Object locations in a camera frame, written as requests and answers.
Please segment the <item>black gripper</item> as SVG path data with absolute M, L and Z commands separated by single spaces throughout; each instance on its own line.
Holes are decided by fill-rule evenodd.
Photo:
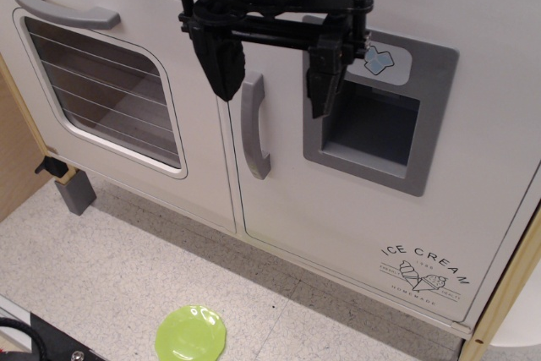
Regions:
M 230 101 L 245 75 L 241 41 L 309 49 L 312 117 L 331 113 L 351 48 L 369 46 L 366 16 L 374 0 L 182 0 L 179 18 L 214 93 Z

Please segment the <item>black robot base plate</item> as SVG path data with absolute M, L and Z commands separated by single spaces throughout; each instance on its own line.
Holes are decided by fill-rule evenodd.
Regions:
M 7 351 L 1 360 L 106 360 L 94 349 L 77 341 L 56 326 L 33 313 L 23 319 L 1 316 L 1 333 L 22 344 L 21 338 L 30 343 L 29 352 Z

